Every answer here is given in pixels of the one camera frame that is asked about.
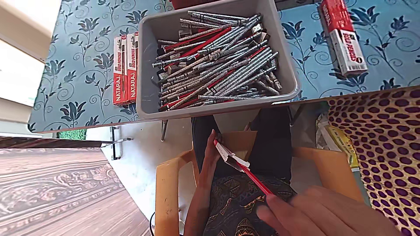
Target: hand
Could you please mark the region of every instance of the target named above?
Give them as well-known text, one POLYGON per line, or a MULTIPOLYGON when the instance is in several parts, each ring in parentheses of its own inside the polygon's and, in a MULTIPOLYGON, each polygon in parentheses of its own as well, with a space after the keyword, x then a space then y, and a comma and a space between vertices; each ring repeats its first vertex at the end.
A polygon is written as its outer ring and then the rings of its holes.
POLYGON ((221 134, 217 134, 215 130, 211 131, 211 134, 209 138, 207 139, 206 151, 204 152, 204 162, 208 161, 211 164, 216 164, 216 162, 221 157, 216 146, 213 144, 213 140, 216 138, 219 141, 220 137, 221 137, 221 134))
POLYGON ((267 196, 258 217, 285 236, 399 236, 390 220, 379 212, 341 194, 313 186, 287 204, 267 196))

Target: person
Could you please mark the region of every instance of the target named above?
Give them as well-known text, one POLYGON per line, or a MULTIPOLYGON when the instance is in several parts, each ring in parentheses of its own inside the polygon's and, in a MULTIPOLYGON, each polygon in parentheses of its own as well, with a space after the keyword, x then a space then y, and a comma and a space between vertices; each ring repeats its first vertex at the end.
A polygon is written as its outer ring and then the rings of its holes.
POLYGON ((250 169, 275 195, 223 162, 213 144, 220 133, 212 115, 192 118, 200 170, 184 236, 396 236, 379 212, 328 189, 303 194, 290 187, 291 134, 287 107, 261 109, 250 125, 258 131, 250 169))

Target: table leg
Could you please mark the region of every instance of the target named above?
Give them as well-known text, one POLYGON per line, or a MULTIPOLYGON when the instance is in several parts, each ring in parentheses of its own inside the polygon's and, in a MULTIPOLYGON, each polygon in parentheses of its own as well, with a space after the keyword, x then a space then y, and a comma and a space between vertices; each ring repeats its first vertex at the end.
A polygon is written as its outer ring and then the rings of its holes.
POLYGON ((166 134, 166 127, 168 126, 168 120, 162 121, 162 136, 160 140, 163 142, 165 140, 165 134, 166 134))
POLYGON ((118 129, 118 127, 116 126, 111 126, 111 141, 102 141, 102 143, 106 143, 106 144, 110 144, 112 145, 112 157, 111 160, 119 160, 121 159, 121 156, 117 156, 116 152, 115 152, 115 144, 117 143, 121 143, 121 142, 125 142, 125 141, 131 141, 133 140, 133 138, 124 138, 124 139, 119 139, 119 140, 115 140, 115 132, 114 130, 118 129))
POLYGON ((297 121, 297 119, 299 118, 299 115, 302 113, 303 109, 305 108, 306 103, 302 103, 299 105, 299 108, 297 109, 296 113, 294 115, 291 114, 291 110, 288 107, 288 111, 289 111, 289 116, 290 116, 290 127, 292 127, 294 125, 294 123, 297 121))

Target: blue floral tablecloth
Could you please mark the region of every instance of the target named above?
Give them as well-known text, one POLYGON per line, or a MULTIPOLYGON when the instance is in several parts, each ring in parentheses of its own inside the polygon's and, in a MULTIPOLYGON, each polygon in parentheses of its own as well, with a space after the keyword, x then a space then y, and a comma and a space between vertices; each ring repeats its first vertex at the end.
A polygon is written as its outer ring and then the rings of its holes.
MULTIPOLYGON (((347 77, 334 67, 319 4, 294 4, 278 12, 302 83, 292 101, 420 84, 418 0, 346 0, 369 67, 347 77)), ((135 105, 112 105, 112 40, 137 31, 143 17, 172 9, 167 0, 62 0, 28 129, 140 120, 135 105)))

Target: wooden floor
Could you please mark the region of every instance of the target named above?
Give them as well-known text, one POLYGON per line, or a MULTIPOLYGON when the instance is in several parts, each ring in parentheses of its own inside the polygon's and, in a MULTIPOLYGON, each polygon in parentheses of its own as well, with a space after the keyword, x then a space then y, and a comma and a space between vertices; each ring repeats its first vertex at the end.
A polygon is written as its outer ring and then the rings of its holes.
POLYGON ((99 148, 0 149, 0 235, 149 236, 99 148))

